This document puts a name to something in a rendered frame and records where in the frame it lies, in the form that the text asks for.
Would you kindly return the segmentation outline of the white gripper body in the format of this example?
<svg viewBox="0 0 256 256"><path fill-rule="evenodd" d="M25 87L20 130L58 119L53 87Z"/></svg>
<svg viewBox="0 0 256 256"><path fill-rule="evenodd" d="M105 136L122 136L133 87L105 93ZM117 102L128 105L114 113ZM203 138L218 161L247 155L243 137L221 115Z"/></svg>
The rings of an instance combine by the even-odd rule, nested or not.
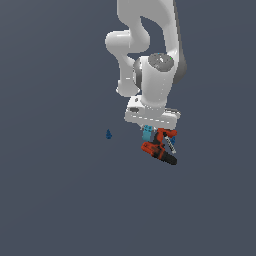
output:
<svg viewBox="0 0 256 256"><path fill-rule="evenodd" d="M138 95L132 96L129 99L124 119L141 127L148 125L154 129L164 128L173 130L180 116L181 113L176 109L156 109L144 106L141 103L141 95Z"/></svg>

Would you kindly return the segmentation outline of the cyan block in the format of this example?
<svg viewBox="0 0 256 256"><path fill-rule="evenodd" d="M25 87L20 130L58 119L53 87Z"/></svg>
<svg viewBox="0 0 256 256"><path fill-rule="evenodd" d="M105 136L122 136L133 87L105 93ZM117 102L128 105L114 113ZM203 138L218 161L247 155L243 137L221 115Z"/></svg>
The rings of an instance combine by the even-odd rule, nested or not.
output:
<svg viewBox="0 0 256 256"><path fill-rule="evenodd" d="M145 125L143 127L143 135L142 135L142 139L144 141L149 141L151 138L151 133L154 131L154 128L152 126L149 125Z"/></svg>

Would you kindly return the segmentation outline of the thin white grey stick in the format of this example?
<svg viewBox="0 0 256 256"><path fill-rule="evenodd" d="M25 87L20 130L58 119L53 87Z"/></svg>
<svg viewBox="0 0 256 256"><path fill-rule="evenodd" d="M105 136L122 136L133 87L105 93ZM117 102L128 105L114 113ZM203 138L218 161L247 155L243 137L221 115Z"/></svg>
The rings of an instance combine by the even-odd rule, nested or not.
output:
<svg viewBox="0 0 256 256"><path fill-rule="evenodd" d="M168 137L168 136L166 136L165 139L166 139L166 141L167 141L167 143L168 143L168 146L169 146L171 152L172 152L173 154L175 154L175 153L176 153L176 150L175 150L175 148L174 148L174 145L172 145L172 143L171 143L171 138Z"/></svg>

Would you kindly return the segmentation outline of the red and black power drill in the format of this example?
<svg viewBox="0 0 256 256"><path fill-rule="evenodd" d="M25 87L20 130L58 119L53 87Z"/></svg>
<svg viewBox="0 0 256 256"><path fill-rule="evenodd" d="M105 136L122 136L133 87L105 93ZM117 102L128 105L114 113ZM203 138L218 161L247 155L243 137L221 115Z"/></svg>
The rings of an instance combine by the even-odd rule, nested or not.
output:
<svg viewBox="0 0 256 256"><path fill-rule="evenodd" d="M154 140L152 142L144 142L141 146L141 149L158 160L169 163L171 165L176 165L177 159L165 150L165 144L163 143L163 140L166 140L166 136L172 138L176 135L176 130L158 128L154 136Z"/></svg>

